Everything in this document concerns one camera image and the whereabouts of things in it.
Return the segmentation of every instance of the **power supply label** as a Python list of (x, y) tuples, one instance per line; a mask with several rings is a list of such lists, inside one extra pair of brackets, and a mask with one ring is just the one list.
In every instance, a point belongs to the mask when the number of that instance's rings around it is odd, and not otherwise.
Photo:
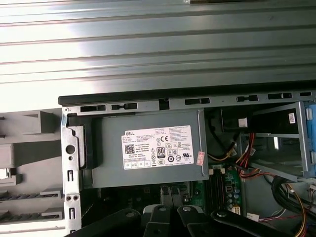
[(193, 164), (190, 126), (126, 131), (122, 136), (124, 169)]

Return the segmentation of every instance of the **metal side panel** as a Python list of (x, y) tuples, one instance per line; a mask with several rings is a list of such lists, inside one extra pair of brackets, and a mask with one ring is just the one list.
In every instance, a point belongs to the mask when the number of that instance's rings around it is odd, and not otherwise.
[(58, 97), (313, 80), (316, 2), (0, 3), (0, 112)]

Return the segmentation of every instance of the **power connector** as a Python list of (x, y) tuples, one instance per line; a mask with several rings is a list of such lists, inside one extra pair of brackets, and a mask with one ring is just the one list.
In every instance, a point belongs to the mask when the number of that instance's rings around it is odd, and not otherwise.
[(231, 209), (231, 212), (232, 212), (232, 213), (235, 213), (235, 214), (238, 214), (238, 215), (241, 215), (240, 206), (234, 206), (234, 207)]

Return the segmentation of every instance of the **yellow wire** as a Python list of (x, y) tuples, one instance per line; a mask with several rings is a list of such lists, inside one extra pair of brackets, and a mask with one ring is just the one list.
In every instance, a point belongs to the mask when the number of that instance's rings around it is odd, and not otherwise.
[(244, 157), (244, 155), (246, 154), (246, 152), (244, 152), (241, 157), (236, 161), (236, 164)]
[[(290, 190), (294, 190), (293, 187), (290, 185), (290, 184), (286, 184)], [(300, 203), (301, 205), (301, 208), (302, 208), (302, 211), (303, 211), (303, 221), (302, 221), (302, 225), (301, 225), (301, 228), (300, 228), (300, 231), (295, 235), (295, 237), (300, 237), (301, 234), (304, 233), (304, 230), (305, 230), (305, 226), (306, 226), (306, 214), (305, 214), (305, 209), (304, 209), (304, 205), (300, 199), (300, 197), (296, 194), (296, 192), (294, 191), (294, 195), (296, 197), (296, 199), (298, 200), (298, 202)]]
[(215, 158), (214, 156), (211, 156), (210, 154), (208, 154), (208, 156), (211, 157), (211, 158), (214, 159), (214, 160), (217, 160), (217, 161), (224, 161), (224, 160), (226, 160), (227, 158), (231, 157), (231, 153), (233, 152), (233, 149), (234, 149), (234, 147), (232, 147), (232, 148), (226, 153), (226, 156), (225, 156), (224, 158), (221, 158), (221, 159)]

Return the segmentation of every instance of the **qr code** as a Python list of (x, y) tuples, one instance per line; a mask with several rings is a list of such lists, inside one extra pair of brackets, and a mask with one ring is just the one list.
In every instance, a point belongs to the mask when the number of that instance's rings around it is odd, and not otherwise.
[(295, 114), (294, 113), (288, 114), (288, 118), (290, 120), (290, 123), (295, 123)]
[(125, 154), (134, 154), (135, 153), (135, 146), (132, 145), (125, 145)]

